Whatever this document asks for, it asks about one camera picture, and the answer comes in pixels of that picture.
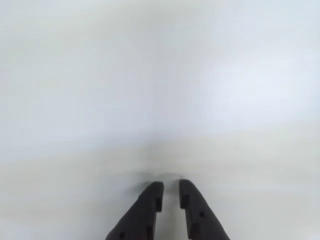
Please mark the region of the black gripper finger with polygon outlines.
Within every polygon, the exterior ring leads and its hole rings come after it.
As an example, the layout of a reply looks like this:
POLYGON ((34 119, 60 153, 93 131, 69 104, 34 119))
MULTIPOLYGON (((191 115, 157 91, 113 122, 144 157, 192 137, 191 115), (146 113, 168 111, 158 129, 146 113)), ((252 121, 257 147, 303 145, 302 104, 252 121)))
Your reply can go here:
POLYGON ((188 179, 179 180, 179 203, 185 211, 190 240, 228 240, 229 237, 198 188, 188 179))
POLYGON ((162 211, 164 183, 150 183, 106 236, 107 240, 153 240, 157 213, 162 211))

